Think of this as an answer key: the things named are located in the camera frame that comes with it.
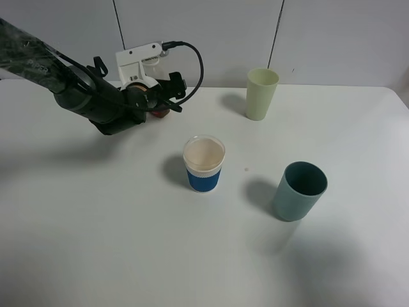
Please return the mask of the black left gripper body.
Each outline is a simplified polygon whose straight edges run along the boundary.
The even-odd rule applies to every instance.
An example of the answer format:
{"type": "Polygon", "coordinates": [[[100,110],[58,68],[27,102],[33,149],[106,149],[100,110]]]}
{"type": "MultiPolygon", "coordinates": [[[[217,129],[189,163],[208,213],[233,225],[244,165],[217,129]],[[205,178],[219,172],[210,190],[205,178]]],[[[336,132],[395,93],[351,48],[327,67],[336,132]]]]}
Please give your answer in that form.
{"type": "Polygon", "coordinates": [[[95,75],[90,67],[71,65],[70,70],[93,91],[88,92],[80,84],[71,85],[55,94],[60,107],[87,118],[104,135],[114,135],[146,121],[146,112],[135,108],[137,103],[144,103],[141,90],[124,93],[95,75]]]}

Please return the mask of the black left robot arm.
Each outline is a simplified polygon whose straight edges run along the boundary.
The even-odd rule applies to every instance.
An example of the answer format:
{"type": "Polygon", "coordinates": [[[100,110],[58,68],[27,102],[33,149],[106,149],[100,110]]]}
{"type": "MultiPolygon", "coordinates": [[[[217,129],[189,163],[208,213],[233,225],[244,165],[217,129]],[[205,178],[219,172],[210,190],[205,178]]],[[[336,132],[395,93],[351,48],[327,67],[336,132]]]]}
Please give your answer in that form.
{"type": "Polygon", "coordinates": [[[172,74],[152,88],[140,84],[120,89],[104,78],[101,57],[83,66],[39,38],[1,20],[1,69],[53,93],[57,104],[87,118],[102,134],[114,135],[146,121],[153,112],[182,108],[172,98],[183,94],[183,79],[172,74]]]}

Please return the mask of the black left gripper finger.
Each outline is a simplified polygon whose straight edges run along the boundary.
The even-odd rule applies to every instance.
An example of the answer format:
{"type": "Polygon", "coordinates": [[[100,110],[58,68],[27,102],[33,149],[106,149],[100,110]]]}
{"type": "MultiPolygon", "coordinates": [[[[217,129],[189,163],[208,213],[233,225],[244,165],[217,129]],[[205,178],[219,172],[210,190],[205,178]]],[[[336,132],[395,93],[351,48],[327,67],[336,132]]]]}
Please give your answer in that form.
{"type": "Polygon", "coordinates": [[[159,97],[164,99],[182,99],[186,96],[186,83],[181,73],[172,72],[169,74],[169,80],[157,79],[158,84],[153,87],[153,90],[159,94],[159,97]]]}
{"type": "Polygon", "coordinates": [[[150,109],[150,112],[164,112],[164,111],[175,111],[177,113],[182,112],[182,107],[179,105],[179,103],[172,102],[167,99],[158,99],[157,100],[157,105],[154,108],[150,109]]]}

